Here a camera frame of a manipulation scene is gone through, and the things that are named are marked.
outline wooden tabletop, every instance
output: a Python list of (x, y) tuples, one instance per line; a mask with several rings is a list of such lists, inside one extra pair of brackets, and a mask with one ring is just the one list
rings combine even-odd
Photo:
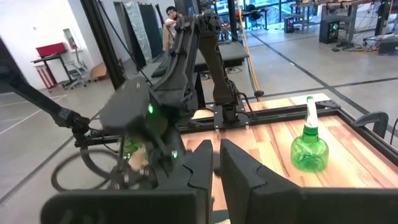
[[(316, 101), (329, 100), (324, 94), (312, 95)], [(253, 110), (280, 108), (305, 104), (307, 96), (251, 103)], [(194, 118), (213, 116), (211, 111), (197, 111)], [(304, 119), (262, 124), (249, 129), (229, 129), (184, 134), (187, 149), (196, 149), (202, 140), (210, 139), (215, 151), (220, 140), (229, 139), (252, 157), (282, 177), (302, 187), (398, 187), (398, 167), (386, 159), (360, 135), (337, 116), (319, 118), (319, 136), (330, 149), (330, 158), (324, 171), (302, 172), (290, 161), (290, 144), (302, 134)], [(214, 210), (225, 210), (221, 180), (213, 176)]]

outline man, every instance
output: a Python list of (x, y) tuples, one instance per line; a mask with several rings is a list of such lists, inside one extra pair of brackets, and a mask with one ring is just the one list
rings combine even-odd
[(166, 9), (168, 18), (163, 26), (163, 51), (168, 51), (174, 43), (176, 35), (175, 23), (177, 21), (177, 10), (174, 6), (169, 6)]

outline green bottle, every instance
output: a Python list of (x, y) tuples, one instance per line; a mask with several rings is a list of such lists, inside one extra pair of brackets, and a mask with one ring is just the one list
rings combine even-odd
[(292, 164), (307, 172), (318, 172), (328, 164), (328, 144), (318, 136), (317, 107), (312, 96), (307, 97), (307, 117), (303, 135), (294, 139), (291, 147)]

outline computer tower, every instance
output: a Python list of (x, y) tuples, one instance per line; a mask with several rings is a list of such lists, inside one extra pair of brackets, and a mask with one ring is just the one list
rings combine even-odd
[(294, 18), (293, 17), (286, 17), (284, 19), (284, 30), (285, 30), (286, 34), (294, 32)]
[(319, 42), (324, 44), (337, 43), (340, 21), (321, 21)]

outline gray floor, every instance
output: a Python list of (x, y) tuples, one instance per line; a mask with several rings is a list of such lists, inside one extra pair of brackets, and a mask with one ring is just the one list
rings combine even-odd
[[(267, 32), (255, 30), (248, 34), (257, 79), (266, 94), (264, 100), (324, 93), (353, 116), (385, 111), (390, 116), (389, 124), (394, 124), (398, 117), (397, 57), (332, 52), (333, 45), (318, 43), (318, 27), (307, 30), (306, 34), (284, 34), (278, 28), (270, 26)], [(362, 37), (363, 34), (357, 35), (357, 41)], [(150, 75), (158, 64), (147, 66), (145, 73)], [(133, 76), (132, 62), (126, 62), (125, 66), (126, 75)], [(240, 91), (252, 96), (246, 64), (241, 69), (242, 72), (229, 77)], [(203, 81), (203, 88), (206, 101), (212, 101), (211, 80)], [(105, 80), (90, 83), (86, 88), (55, 90), (51, 94), (45, 91), (45, 94), (62, 106), (92, 118), (112, 92), (110, 81)], [(93, 121), (93, 127), (100, 127), (98, 121)], [(70, 137), (70, 130), (58, 128), (36, 106), (15, 94), (0, 95), (0, 223), (39, 222), (41, 206), (56, 193), (50, 184), (53, 168), (77, 151), (68, 142)], [(104, 158), (96, 160), (104, 167), (113, 164)], [(81, 161), (65, 170), (60, 179), (71, 188), (85, 188), (100, 181)]]

